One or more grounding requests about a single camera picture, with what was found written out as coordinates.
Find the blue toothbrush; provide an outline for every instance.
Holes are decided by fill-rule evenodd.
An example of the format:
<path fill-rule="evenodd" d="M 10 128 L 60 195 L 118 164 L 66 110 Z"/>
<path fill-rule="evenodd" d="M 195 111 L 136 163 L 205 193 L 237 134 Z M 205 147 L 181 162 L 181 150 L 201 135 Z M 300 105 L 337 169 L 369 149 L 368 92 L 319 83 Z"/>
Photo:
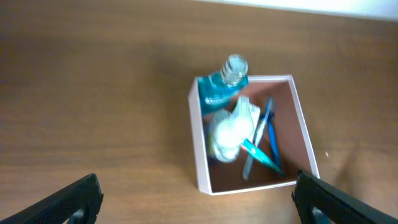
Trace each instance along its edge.
<path fill-rule="evenodd" d="M 282 168 L 282 163 L 281 163 L 280 157 L 279 157 L 278 144 L 277 144 L 276 136 L 275 136 L 274 124 L 272 123 L 273 117 L 274 117 L 274 113 L 271 113 L 271 114 L 268 116 L 268 136 L 269 136 L 269 144 L 271 145 L 272 158 L 274 159 L 275 164 L 276 164 L 279 168 Z"/>

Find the glass bottle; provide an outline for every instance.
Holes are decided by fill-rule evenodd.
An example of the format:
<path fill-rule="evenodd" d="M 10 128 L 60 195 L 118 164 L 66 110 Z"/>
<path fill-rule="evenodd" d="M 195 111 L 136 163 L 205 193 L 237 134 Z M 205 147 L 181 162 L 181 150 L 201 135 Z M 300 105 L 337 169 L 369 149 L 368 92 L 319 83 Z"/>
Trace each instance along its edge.
<path fill-rule="evenodd" d="M 249 83 L 248 63 L 240 55 L 230 55 L 220 71 L 197 81 L 202 115 L 215 112 Z"/>

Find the cardboard box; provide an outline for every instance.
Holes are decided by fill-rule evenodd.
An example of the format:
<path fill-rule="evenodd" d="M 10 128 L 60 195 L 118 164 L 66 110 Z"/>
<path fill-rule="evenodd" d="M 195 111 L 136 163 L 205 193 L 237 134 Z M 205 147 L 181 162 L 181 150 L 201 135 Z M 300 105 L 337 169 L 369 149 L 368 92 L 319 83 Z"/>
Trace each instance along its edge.
<path fill-rule="evenodd" d="M 206 154 L 207 136 L 204 131 L 211 121 L 212 114 L 202 117 L 198 84 L 195 80 L 188 100 L 199 190 L 210 195 L 222 195 L 294 185 L 297 171 L 300 169 L 319 178 L 293 77 L 291 75 L 249 76 L 249 84 L 239 95 L 248 96 L 252 104 L 260 107 L 261 113 L 265 112 L 264 105 L 268 97 L 273 97 L 275 135 L 286 178 L 279 177 L 269 168 L 254 161 L 249 180 L 244 180 L 243 166 L 248 156 L 244 151 L 241 151 L 236 161 L 232 163 L 220 162 L 209 166 Z M 235 96 L 231 100 L 227 109 L 233 109 L 237 98 L 238 96 Z M 271 157 L 267 132 L 264 133 L 259 148 Z"/>

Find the wooden table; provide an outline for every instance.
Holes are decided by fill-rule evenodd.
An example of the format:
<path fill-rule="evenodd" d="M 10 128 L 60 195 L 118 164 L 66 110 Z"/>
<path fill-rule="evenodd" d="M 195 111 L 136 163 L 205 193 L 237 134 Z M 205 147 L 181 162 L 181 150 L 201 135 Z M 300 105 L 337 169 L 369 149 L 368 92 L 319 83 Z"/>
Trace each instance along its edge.
<path fill-rule="evenodd" d="M 188 90 L 232 53 L 293 74 L 321 178 L 398 217 L 397 23 L 186 0 L 4 0 L 0 20 L 0 219 L 93 172 L 98 223 L 298 223 L 293 187 L 196 189 Z"/>

